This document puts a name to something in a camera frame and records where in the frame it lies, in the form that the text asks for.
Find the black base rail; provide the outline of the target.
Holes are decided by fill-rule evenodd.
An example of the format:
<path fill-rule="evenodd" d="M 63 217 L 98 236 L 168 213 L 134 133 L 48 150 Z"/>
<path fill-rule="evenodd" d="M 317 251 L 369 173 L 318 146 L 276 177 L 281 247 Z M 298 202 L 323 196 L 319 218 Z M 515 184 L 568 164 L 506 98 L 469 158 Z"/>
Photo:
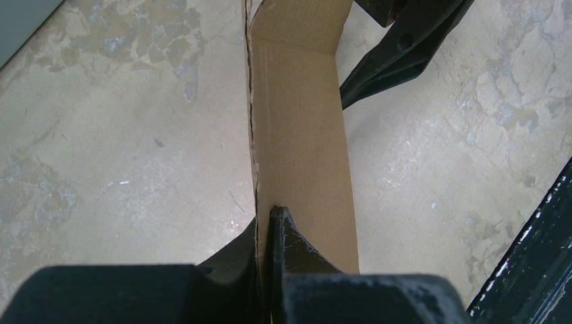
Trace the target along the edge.
<path fill-rule="evenodd" d="M 467 308 L 472 323 L 571 322 L 571 164 Z"/>

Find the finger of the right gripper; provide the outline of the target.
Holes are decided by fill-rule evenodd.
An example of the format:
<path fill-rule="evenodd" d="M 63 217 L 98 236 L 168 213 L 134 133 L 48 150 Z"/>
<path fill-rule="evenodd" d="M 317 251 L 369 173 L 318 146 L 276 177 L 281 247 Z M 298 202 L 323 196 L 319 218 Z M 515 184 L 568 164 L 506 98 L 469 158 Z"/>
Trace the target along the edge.
<path fill-rule="evenodd" d="M 387 33 L 342 83 L 342 108 L 417 78 L 472 3 L 472 0 L 358 1 L 373 20 L 387 28 Z"/>

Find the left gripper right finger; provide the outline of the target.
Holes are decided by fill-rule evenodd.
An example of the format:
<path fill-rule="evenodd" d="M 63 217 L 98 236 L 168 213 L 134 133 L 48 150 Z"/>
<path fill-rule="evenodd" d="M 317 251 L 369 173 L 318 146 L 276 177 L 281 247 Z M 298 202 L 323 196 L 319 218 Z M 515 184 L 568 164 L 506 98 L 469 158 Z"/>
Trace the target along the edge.
<path fill-rule="evenodd" d="M 469 323 L 443 277 L 356 275 L 330 263 L 297 230 L 286 207 L 273 207 L 272 323 Z"/>

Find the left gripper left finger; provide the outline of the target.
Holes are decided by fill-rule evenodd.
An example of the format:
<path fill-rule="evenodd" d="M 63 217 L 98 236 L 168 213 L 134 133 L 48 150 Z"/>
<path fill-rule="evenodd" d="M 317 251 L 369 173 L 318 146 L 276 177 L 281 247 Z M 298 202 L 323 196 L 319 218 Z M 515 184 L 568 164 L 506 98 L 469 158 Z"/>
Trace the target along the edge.
<path fill-rule="evenodd" d="M 198 265 L 45 267 L 2 323 L 260 323 L 255 223 Z"/>

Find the brown cardboard box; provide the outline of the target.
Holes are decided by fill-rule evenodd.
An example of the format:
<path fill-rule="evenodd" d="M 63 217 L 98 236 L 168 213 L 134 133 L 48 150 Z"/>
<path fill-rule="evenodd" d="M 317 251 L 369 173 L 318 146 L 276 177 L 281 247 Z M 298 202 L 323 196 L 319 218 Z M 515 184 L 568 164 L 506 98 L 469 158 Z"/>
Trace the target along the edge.
<path fill-rule="evenodd" d="M 244 3 L 256 257 L 264 322 L 272 323 L 271 211 L 338 269 L 359 271 L 336 51 L 350 1 Z"/>

